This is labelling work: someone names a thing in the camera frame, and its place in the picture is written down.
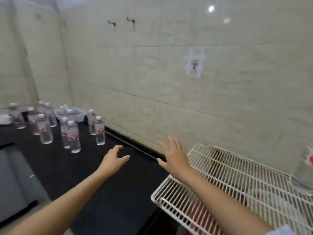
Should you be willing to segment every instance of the person's left hand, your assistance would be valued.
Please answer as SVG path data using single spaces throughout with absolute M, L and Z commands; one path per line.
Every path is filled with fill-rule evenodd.
M 130 158 L 129 155 L 126 155 L 122 158 L 117 157 L 117 153 L 122 148 L 122 145 L 116 145 L 114 146 L 114 148 L 110 149 L 108 153 L 104 156 L 100 166 L 95 173 L 101 176 L 103 179 L 108 178 L 116 173 Z

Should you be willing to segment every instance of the white wire rack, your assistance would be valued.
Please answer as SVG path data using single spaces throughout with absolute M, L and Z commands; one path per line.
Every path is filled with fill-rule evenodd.
M 289 224 L 298 235 L 313 234 L 313 199 L 290 187 L 288 175 L 215 146 L 196 144 L 187 156 L 201 176 L 275 229 Z M 196 195 L 172 175 L 151 200 L 193 234 L 224 234 Z

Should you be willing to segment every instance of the person's left arm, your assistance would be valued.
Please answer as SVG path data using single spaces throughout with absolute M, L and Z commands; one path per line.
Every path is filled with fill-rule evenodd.
M 112 148 L 99 168 L 77 186 L 11 230 L 8 235 L 62 235 L 96 190 L 130 158 L 117 158 L 123 146 Z

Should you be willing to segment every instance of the light blue sleeve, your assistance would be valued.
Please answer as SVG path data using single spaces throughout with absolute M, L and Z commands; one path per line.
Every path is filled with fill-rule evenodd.
M 294 231 L 292 231 L 291 227 L 287 224 L 281 226 L 279 229 L 275 231 L 271 231 L 265 235 L 297 235 Z

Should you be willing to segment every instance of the beige tile wall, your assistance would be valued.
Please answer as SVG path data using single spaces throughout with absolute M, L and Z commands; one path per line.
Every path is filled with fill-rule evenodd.
M 52 106 L 72 105 L 59 14 L 21 0 L 15 8 L 39 99 Z
M 13 10 L 0 5 L 0 109 L 10 102 L 31 104 L 28 83 L 12 31 Z
M 62 13 L 62 33 L 74 104 L 158 151 L 170 133 L 187 149 L 213 144 L 291 173 L 303 147 L 313 146 L 312 5 L 93 0 L 72 7 Z M 207 55 L 200 79 L 183 69 L 190 48 Z

